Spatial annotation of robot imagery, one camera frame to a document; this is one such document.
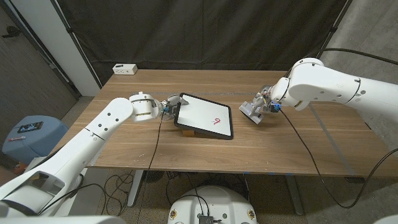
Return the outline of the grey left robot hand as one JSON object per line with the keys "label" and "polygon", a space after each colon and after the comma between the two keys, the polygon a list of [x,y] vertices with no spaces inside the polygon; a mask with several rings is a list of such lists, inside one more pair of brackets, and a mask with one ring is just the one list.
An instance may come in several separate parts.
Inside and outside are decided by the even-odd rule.
{"label": "grey left robot hand", "polygon": [[178,104],[181,105],[188,105],[189,102],[184,100],[181,96],[179,95],[171,95],[169,96],[166,100],[163,100],[160,102],[163,106],[163,121],[171,120],[174,119],[176,113],[177,113],[177,106]]}

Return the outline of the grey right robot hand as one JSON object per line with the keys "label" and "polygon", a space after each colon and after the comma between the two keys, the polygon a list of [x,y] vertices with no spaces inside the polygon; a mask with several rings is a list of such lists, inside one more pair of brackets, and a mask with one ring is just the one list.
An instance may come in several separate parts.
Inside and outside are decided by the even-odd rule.
{"label": "grey right robot hand", "polygon": [[264,85],[258,91],[252,101],[249,115],[254,113],[278,113],[280,111],[280,104],[273,102],[271,99],[271,85]]}

